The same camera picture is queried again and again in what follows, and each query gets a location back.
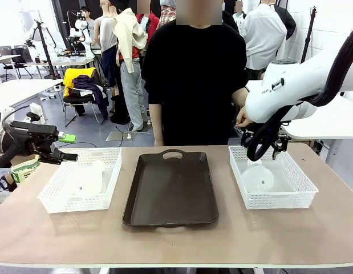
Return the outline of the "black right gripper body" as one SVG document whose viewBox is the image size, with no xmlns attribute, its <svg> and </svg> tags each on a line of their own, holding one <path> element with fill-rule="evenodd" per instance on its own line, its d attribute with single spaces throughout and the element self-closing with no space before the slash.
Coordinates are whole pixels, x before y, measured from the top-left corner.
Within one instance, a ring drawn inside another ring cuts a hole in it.
<svg viewBox="0 0 353 274">
<path fill-rule="evenodd" d="M 242 134 L 241 139 L 249 139 L 249 144 L 250 144 L 254 131 L 248 130 L 247 128 L 241 128 L 240 133 Z M 287 133 L 284 132 L 284 130 L 281 127 L 277 133 L 276 138 L 272 142 L 271 147 L 278 148 L 280 151 L 286 151 L 288 142 L 289 142 L 289 136 Z"/>
</svg>

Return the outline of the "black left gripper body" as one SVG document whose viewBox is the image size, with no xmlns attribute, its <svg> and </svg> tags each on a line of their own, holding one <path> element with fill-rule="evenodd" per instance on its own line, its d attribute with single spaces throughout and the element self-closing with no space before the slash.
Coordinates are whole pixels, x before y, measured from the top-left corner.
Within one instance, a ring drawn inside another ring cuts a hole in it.
<svg viewBox="0 0 353 274">
<path fill-rule="evenodd" d="M 18 156 L 38 155 L 38 160 L 48 164 L 61 164 L 61 152 L 53 143 L 59 139 L 56 126 L 13 121 L 10 134 Z"/>
</svg>

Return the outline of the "person's left hand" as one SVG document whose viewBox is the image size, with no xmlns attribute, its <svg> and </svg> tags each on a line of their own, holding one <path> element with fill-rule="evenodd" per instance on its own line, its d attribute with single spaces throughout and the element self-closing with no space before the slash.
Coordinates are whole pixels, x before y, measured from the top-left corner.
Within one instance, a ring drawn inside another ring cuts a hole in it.
<svg viewBox="0 0 353 274">
<path fill-rule="evenodd" d="M 245 106 L 243 106 L 236 118 L 236 126 L 238 128 L 245 128 L 247 127 L 249 124 L 251 124 L 253 121 L 248 117 L 247 112 L 246 112 L 246 108 Z"/>
</svg>

